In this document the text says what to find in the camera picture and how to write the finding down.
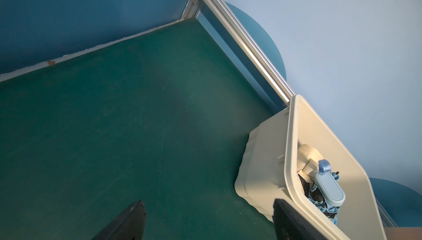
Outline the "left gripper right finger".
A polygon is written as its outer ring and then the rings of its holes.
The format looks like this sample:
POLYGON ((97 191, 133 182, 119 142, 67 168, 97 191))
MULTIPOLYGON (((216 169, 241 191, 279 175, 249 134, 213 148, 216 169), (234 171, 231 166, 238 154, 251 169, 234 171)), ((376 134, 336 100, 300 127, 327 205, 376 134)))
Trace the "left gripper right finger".
POLYGON ((273 223, 278 240, 327 240, 286 200, 276 199, 273 208, 273 223))

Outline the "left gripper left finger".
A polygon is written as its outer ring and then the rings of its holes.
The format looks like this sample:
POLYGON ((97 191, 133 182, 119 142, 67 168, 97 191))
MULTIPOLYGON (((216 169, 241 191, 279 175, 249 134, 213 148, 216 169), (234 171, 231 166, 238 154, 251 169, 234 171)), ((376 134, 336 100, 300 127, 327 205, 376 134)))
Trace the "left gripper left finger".
POLYGON ((131 203, 93 240, 141 240, 146 226, 146 208, 143 201, 131 203))

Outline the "light blue umbrella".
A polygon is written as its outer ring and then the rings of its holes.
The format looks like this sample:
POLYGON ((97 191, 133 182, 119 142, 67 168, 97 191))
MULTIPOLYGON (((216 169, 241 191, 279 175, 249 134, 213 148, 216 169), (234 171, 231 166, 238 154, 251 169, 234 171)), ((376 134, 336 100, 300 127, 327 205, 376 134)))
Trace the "light blue umbrella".
POLYGON ((308 199, 337 226, 337 215, 346 200, 346 194, 338 183, 339 172, 333 172, 331 164, 323 159, 318 161, 318 169, 311 177, 313 183, 308 199))

